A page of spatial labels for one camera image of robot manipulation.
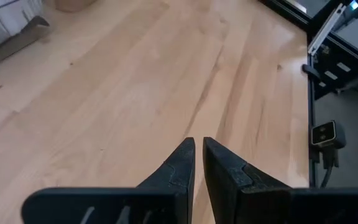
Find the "small camera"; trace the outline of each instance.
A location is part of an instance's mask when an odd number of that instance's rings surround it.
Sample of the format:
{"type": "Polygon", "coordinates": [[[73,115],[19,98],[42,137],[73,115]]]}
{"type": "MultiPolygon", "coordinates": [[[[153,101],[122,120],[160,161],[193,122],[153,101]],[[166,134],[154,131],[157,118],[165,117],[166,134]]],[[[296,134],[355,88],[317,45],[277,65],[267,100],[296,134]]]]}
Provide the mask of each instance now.
{"type": "Polygon", "coordinates": [[[314,127],[311,130],[311,144],[321,150],[345,147],[346,138],[342,126],[330,121],[314,127]]]}

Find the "cardboard box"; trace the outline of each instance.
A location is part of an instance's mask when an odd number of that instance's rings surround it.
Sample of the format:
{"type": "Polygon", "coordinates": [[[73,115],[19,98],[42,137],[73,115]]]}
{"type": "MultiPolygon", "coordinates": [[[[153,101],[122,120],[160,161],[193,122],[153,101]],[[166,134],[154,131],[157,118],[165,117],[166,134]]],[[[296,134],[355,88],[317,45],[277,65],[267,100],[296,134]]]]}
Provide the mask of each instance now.
{"type": "Polygon", "coordinates": [[[48,0],[46,3],[63,12],[78,12],[96,0],[48,0]]]}

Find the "black cable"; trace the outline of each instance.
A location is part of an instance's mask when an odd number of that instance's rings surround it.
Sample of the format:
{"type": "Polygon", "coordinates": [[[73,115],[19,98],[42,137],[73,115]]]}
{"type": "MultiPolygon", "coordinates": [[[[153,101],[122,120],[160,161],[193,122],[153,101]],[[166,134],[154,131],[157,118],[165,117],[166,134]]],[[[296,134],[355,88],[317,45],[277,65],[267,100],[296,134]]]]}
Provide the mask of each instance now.
{"type": "Polygon", "coordinates": [[[331,172],[333,171],[333,166],[328,167],[326,171],[326,175],[324,176],[324,179],[321,183],[320,188],[325,188],[328,184],[329,177],[331,176],[331,172]]]}

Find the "paper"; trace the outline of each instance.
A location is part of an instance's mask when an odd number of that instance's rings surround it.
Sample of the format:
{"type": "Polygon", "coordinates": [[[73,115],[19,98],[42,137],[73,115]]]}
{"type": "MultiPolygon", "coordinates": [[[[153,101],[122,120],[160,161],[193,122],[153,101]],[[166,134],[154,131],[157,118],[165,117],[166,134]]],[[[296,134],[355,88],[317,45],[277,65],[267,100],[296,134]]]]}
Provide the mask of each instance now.
{"type": "Polygon", "coordinates": [[[5,4],[0,8],[0,44],[42,14],[42,0],[0,0],[0,6],[5,4]]]}

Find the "wood grain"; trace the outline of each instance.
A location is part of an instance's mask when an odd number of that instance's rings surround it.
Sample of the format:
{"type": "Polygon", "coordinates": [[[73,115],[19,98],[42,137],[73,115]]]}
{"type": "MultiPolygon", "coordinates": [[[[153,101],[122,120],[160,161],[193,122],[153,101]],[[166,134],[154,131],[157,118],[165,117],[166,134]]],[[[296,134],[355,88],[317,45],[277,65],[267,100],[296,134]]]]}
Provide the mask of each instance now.
{"type": "Polygon", "coordinates": [[[136,186],[187,136],[195,223],[213,223],[204,136],[308,185],[306,37],[261,3],[100,0],[49,13],[50,42],[0,65],[0,223],[21,223],[21,203],[45,187],[136,186]]]}

